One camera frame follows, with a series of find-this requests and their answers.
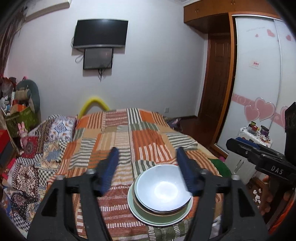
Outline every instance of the heart decal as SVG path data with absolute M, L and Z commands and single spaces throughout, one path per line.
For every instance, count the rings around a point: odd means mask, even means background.
M 275 34 L 270 29 L 267 30 L 267 34 L 270 37 L 275 37 Z
M 286 36 L 286 39 L 287 39 L 288 41 L 292 41 L 292 38 L 291 38 L 290 35 L 287 35 L 287 36 Z
M 257 108 L 260 112 L 260 115 L 259 115 L 260 121 L 263 121 L 272 117 L 276 111 L 276 108 L 273 103 L 271 102 L 265 103 L 265 100 L 260 97 L 258 97 L 255 100 L 255 108 Z
M 285 121 L 285 111 L 286 111 L 286 109 L 288 109 L 288 107 L 283 106 L 281 108 L 281 112 L 280 112 L 280 114 L 281 114 L 281 123 L 282 123 L 284 129 L 285 129 L 285 123 L 286 123 L 286 121 Z
M 246 116 L 247 121 L 250 122 L 258 119 L 260 112 L 256 108 L 253 109 L 251 105 L 246 105 L 244 107 L 244 115 Z

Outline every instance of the wooden floor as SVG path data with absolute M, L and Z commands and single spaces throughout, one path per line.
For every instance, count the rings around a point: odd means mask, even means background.
M 198 117 L 184 118 L 180 121 L 181 127 L 183 128 L 182 133 L 193 137 L 198 143 L 204 147 L 209 148 L 216 123 L 211 120 L 201 121 Z

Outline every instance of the black box below television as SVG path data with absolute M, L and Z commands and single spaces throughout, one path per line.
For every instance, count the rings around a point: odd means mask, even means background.
M 113 48 L 87 48 L 84 50 L 83 69 L 110 69 Z

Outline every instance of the stacked bowls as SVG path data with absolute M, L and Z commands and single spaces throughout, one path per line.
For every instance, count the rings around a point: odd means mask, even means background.
M 183 220 L 192 204 L 179 167 L 171 164 L 142 172 L 128 191 L 131 212 L 152 226 L 168 226 Z

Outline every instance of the white sliding wardrobe door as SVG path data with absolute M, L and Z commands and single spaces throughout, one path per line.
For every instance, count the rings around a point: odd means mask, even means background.
M 270 127 L 278 100 L 281 57 L 279 39 L 272 19 L 239 16 L 237 67 L 232 100 L 218 146 L 227 151 L 226 141 L 239 129 L 255 121 Z
M 274 20 L 281 47 L 281 88 L 274 121 L 270 128 L 272 148 L 284 153 L 286 134 L 284 131 L 285 110 L 296 101 L 296 40 L 286 24 Z

